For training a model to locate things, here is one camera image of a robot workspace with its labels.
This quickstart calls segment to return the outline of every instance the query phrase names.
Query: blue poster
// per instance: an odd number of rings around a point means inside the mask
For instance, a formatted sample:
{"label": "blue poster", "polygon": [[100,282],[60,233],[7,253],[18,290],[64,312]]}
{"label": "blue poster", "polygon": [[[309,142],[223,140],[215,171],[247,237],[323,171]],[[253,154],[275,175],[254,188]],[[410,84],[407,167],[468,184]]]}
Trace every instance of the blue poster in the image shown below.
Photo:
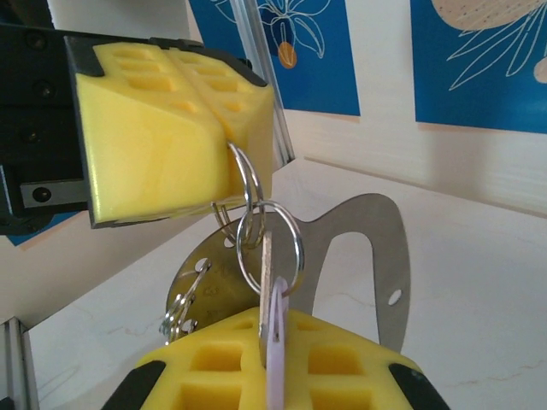
{"label": "blue poster", "polygon": [[[190,0],[205,46],[243,56],[230,0]],[[344,0],[258,0],[288,109],[360,115]]]}
{"label": "blue poster", "polygon": [[8,236],[8,240],[15,246],[21,245],[22,243],[25,243],[29,239],[32,239],[36,236],[38,236],[40,233],[47,231],[48,229],[52,228],[53,226],[59,225],[64,220],[67,220],[68,218],[72,218],[75,216],[77,212],[67,212],[65,214],[58,214],[53,217],[51,222],[44,226],[39,231],[36,231],[34,233],[31,233],[29,235],[10,235]]}
{"label": "blue poster", "polygon": [[547,132],[547,2],[410,6],[417,121]]}

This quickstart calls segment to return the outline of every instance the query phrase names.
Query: metal keyring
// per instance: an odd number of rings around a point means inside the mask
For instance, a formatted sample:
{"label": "metal keyring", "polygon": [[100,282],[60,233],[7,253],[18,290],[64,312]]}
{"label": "metal keyring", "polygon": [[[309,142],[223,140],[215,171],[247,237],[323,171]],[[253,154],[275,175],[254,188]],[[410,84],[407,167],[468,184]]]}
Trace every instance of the metal keyring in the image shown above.
{"label": "metal keyring", "polygon": [[190,289],[184,295],[178,294],[177,297],[175,297],[171,308],[165,313],[165,317],[160,325],[160,333],[168,337],[169,343],[174,342],[179,338],[179,333],[184,332],[182,331],[181,326],[185,322],[190,305],[194,302],[196,289],[211,266],[211,261],[207,259],[199,270],[188,272],[196,273],[196,280],[194,280]]}
{"label": "metal keyring", "polygon": [[[264,193],[262,190],[260,179],[258,178],[258,174],[256,173],[256,170],[253,167],[252,163],[250,162],[249,157],[235,143],[228,142],[228,147],[233,152],[239,172],[241,173],[241,178],[243,180],[246,212],[248,214],[252,214],[254,208],[259,208],[259,214],[261,215],[258,233],[253,243],[249,243],[252,233],[252,221],[250,223],[246,221],[245,236],[243,242],[246,247],[253,249],[262,242],[262,237],[264,236],[264,229],[266,225],[266,211],[263,206],[257,207],[254,205],[255,203],[259,203],[264,200]],[[249,181],[249,175],[250,179],[252,179],[253,184],[251,184]],[[256,201],[253,201],[252,185],[255,186]],[[211,205],[215,213],[215,218],[218,224],[223,229],[224,234],[232,244],[235,244],[237,235],[234,234],[232,228],[229,227],[232,221],[230,220],[230,216],[228,215],[226,206],[221,205],[219,211],[219,207],[216,203],[212,203]]]}
{"label": "metal keyring", "polygon": [[[292,279],[291,286],[289,289],[287,289],[285,292],[283,292],[283,297],[290,295],[292,292],[294,292],[296,289],[298,289],[298,286],[302,283],[303,278],[301,277],[301,273],[304,270],[304,247],[303,247],[303,241],[302,241],[302,235],[300,233],[300,229],[298,228],[297,222],[292,217],[291,213],[281,204],[275,202],[275,201],[268,201],[263,200],[259,201],[253,204],[253,208],[258,207],[270,207],[272,208],[283,220],[285,223],[289,226],[289,229],[291,230],[292,239],[294,242],[294,251],[295,256],[297,259],[297,267],[295,268],[294,272],[294,278]],[[238,223],[238,230],[236,233],[236,252],[238,254],[238,262],[239,262],[239,268],[241,269],[241,273],[243,274],[245,280],[247,281],[247,284],[253,289],[257,294],[260,295],[260,288],[261,286],[256,282],[256,280],[252,277],[252,275],[247,272],[247,269],[245,269],[245,264],[243,261],[243,226],[248,218],[251,218],[253,216],[253,208],[249,211],[246,210],[244,215],[241,217],[241,220],[239,220]]]}

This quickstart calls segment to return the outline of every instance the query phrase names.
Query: white wall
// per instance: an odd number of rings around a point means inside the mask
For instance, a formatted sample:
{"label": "white wall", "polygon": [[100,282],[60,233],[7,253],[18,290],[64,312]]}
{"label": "white wall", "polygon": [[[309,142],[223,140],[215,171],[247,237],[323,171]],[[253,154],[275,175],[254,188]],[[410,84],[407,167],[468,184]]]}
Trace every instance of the white wall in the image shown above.
{"label": "white wall", "polygon": [[48,0],[56,28],[127,37],[187,38],[186,0]]}
{"label": "white wall", "polygon": [[195,220],[92,230],[85,212],[17,247],[0,237],[0,323],[16,316],[36,325]]}
{"label": "white wall", "polygon": [[416,124],[409,0],[345,2],[362,117],[287,112],[297,155],[547,215],[547,136]]}

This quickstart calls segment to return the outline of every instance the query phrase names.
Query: yellow foam block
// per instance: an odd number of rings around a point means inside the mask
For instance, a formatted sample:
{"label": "yellow foam block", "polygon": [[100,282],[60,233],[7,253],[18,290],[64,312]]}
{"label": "yellow foam block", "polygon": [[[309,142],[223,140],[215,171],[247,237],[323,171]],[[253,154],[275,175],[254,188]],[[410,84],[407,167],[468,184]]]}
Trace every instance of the yellow foam block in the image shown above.
{"label": "yellow foam block", "polygon": [[[203,79],[195,62],[185,67],[176,55],[182,52],[151,44],[101,44],[93,51],[104,75],[76,73],[75,83],[96,224],[194,214],[234,196],[240,201],[241,177],[227,141],[251,157],[269,196],[270,86],[196,55],[199,64],[224,73]],[[209,77],[239,88],[222,94]]]}
{"label": "yellow foam block", "polygon": [[[289,312],[286,410],[411,410],[388,366],[419,367],[400,354],[304,313]],[[147,354],[167,365],[143,410],[265,410],[258,308]]]}
{"label": "yellow foam block", "polygon": [[[253,162],[265,196],[271,195],[274,90],[256,87],[225,62],[188,51],[171,49],[169,57],[196,87],[221,122],[226,138],[243,149]],[[232,155],[229,157],[233,196],[241,196],[242,179]]]}

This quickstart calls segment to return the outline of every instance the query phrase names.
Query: marble surface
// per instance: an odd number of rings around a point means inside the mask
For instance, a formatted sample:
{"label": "marble surface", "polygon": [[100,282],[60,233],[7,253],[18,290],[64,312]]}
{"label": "marble surface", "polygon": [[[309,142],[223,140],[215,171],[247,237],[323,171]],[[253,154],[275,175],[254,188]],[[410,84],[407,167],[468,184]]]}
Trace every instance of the marble surface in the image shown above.
{"label": "marble surface", "polygon": [[[543,408],[547,220],[304,160],[274,176],[274,199],[301,220],[366,192],[397,203],[409,239],[403,354],[454,409]],[[157,329],[168,287],[215,228],[201,220],[31,330],[42,410],[100,408],[134,363],[163,344]],[[365,237],[332,242],[314,315],[378,339]]]}

